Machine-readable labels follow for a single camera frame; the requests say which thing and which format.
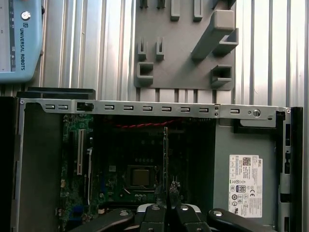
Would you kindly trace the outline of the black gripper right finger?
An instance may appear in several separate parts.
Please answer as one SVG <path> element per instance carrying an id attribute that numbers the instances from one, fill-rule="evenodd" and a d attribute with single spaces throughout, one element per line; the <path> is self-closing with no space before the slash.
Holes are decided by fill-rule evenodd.
<path id="1" fill-rule="evenodd" d="M 269 226 L 214 208 L 206 215 L 196 205 L 184 204 L 179 182 L 169 184 L 169 223 L 173 232 L 273 232 Z"/>

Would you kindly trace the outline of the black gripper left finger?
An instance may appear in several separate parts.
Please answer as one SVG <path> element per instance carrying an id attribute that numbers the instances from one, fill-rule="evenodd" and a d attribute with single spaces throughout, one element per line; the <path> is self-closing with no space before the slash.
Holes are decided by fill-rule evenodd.
<path id="1" fill-rule="evenodd" d="M 106 212 L 96 219 L 98 232 L 164 232 L 167 223 L 168 186 L 133 186 L 124 189 L 131 201 L 105 203 Z"/>

